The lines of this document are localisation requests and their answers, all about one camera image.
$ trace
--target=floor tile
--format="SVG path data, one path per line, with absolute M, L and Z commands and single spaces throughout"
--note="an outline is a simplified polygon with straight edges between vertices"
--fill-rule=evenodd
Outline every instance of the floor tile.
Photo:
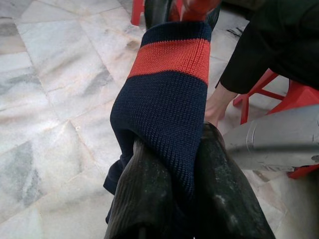
M 67 121 L 0 156 L 0 222 L 94 166 Z
M 117 0 L 41 0 L 78 15 L 90 15 L 120 7 Z
M 103 69 L 75 20 L 19 24 L 18 29 L 46 92 L 91 79 Z
M 26 51 L 14 20 L 0 18 L 0 55 Z
M 120 87 L 78 22 L 20 24 L 19 30 L 50 103 L 62 121 L 117 96 Z M 34 34 L 43 37 L 34 38 Z
M 138 26 L 131 24 L 131 17 L 123 7 L 102 12 L 101 16 L 108 29 L 121 34 L 126 33 L 127 35 L 137 39 L 141 39 L 143 37 L 144 31 L 142 31 Z
M 315 239 L 308 238 L 300 229 L 290 214 L 287 214 L 284 220 L 280 223 L 279 228 L 275 232 L 276 239 Z
M 82 19 L 81 26 L 115 82 L 122 86 L 129 75 L 141 39 L 110 29 L 100 15 Z
M 238 38 L 233 36 L 230 32 L 215 28 L 212 33 L 210 44 L 210 56 L 228 62 L 233 54 L 237 41 Z
M 0 73 L 0 154 L 55 127 L 52 110 L 32 68 Z
M 99 106 L 72 120 L 105 176 L 110 166 L 121 156 L 121 149 L 110 124 L 113 103 Z
M 33 1 L 18 20 L 20 23 L 70 20 L 78 15 L 40 1 Z
M 26 52 L 0 55 L 0 73 L 31 66 L 32 63 Z
M 319 238 L 319 191 L 315 175 L 297 180 L 284 176 L 271 180 L 269 184 L 306 238 Z
M 113 196 L 102 183 L 96 167 L 81 173 L 59 191 L 0 224 L 0 235 L 6 239 L 103 238 Z
M 209 82 L 207 96 L 210 97 L 215 91 L 215 87 L 223 74 L 227 62 L 215 57 L 210 57 L 209 59 Z
M 32 0 L 1 0 L 0 17 L 18 18 L 28 8 Z

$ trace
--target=red chair leg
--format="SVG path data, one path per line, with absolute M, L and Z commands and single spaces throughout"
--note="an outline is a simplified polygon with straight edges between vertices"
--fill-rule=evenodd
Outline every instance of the red chair leg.
M 144 0 L 134 0 L 132 8 L 131 23 L 135 26 L 140 25 L 141 13 L 144 12 Z
M 259 90 L 257 92 L 258 94 L 261 94 L 261 95 L 264 95 L 264 96 L 268 96 L 268 97 L 271 97 L 271 98 L 274 98 L 274 99 L 277 99 L 277 100 L 280 100 L 280 101 L 283 101 L 284 100 L 284 96 L 281 96 L 281 95 L 278 95 L 276 93 L 272 93 L 270 91 L 265 91 L 263 89 Z
M 246 98 L 246 97 L 247 97 L 247 94 L 240 95 L 240 96 L 236 97 L 233 100 L 233 106 L 238 106 L 244 100 L 244 98 Z
M 319 169 L 319 164 L 297 168 L 295 172 L 289 172 L 287 175 L 290 178 L 297 179 L 299 177 L 306 176 L 308 173 L 317 169 Z

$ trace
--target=navy blue knit fabric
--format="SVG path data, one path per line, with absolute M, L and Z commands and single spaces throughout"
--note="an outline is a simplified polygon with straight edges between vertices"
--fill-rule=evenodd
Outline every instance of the navy blue knit fabric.
M 162 41 L 165 30 L 169 35 L 174 28 L 179 40 L 183 35 L 187 39 L 191 36 L 210 40 L 211 30 L 207 24 L 194 22 L 184 26 L 183 23 L 170 23 L 154 27 L 146 32 L 142 44 L 152 43 L 156 38 Z M 182 208 L 190 209 L 194 200 L 194 161 L 202 135 L 206 95 L 207 84 L 184 72 L 167 70 L 128 78 L 111 112 L 111 125 L 122 155 L 110 168 L 104 187 L 115 193 L 118 179 L 133 155 L 137 135 L 171 172 L 177 202 Z

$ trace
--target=orange stripe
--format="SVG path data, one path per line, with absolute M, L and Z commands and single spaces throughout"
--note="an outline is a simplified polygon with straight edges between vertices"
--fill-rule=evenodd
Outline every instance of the orange stripe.
M 204 39 L 155 42 L 143 46 L 128 77 L 178 71 L 208 84 L 210 43 Z

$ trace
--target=striped knit sleeve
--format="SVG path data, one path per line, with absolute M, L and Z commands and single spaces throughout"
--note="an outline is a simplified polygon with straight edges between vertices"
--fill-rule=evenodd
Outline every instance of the striped knit sleeve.
M 194 199 L 193 167 L 202 135 L 211 29 L 203 22 L 173 22 L 148 30 L 111 112 L 122 156 L 105 187 L 114 193 L 140 137 L 169 169 L 182 207 Z

